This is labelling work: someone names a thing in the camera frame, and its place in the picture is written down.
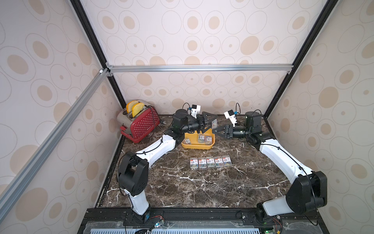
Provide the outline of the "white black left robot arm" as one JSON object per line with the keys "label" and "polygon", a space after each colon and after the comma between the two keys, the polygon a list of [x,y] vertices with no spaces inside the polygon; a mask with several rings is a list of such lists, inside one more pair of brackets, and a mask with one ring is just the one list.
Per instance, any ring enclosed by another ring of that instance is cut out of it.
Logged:
{"label": "white black left robot arm", "polygon": [[134,214],[149,217],[150,206],[145,188],[149,179],[149,168],[164,154],[175,149],[185,138],[185,133],[205,133],[212,128],[217,115],[208,112],[188,113],[179,109],[172,116],[171,125],[159,140],[138,152],[127,152],[117,170],[119,188],[129,197]]}

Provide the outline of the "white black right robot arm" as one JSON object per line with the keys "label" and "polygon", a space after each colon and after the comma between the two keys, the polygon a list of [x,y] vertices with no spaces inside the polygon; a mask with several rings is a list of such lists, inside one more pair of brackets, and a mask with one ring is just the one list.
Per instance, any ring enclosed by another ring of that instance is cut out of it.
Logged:
{"label": "white black right robot arm", "polygon": [[244,139],[275,163],[291,184],[286,195],[257,204],[256,219],[259,223],[277,215],[304,215],[327,205],[327,176],[298,161],[271,132],[265,132],[260,111],[246,112],[243,123],[237,122],[232,110],[225,112],[225,117],[230,123],[218,126],[217,121],[213,121],[213,133],[227,139]]}

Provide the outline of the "clear paper clip box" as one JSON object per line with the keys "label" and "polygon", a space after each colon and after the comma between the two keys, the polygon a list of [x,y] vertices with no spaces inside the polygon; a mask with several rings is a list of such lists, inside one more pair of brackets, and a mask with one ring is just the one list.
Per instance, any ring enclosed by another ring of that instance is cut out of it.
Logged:
{"label": "clear paper clip box", "polygon": [[198,158],[190,158],[190,168],[191,169],[198,169],[199,168]]}
{"label": "clear paper clip box", "polygon": [[224,163],[225,167],[231,166],[232,165],[232,161],[231,161],[230,156],[223,156],[223,163]]}
{"label": "clear paper clip box", "polygon": [[214,157],[207,157],[206,162],[207,162],[207,167],[208,168],[215,168],[216,167]]}
{"label": "clear paper clip box", "polygon": [[218,127],[218,122],[217,122],[217,119],[214,119],[211,123],[211,128],[212,129],[216,129]]}
{"label": "clear paper clip box", "polygon": [[198,158],[198,166],[199,166],[199,169],[206,169],[207,168],[206,158]]}
{"label": "clear paper clip box", "polygon": [[215,157],[215,158],[214,158],[214,162],[215,162],[215,166],[216,166],[217,168],[222,168],[222,167],[224,167],[223,158],[221,158],[221,157]]}

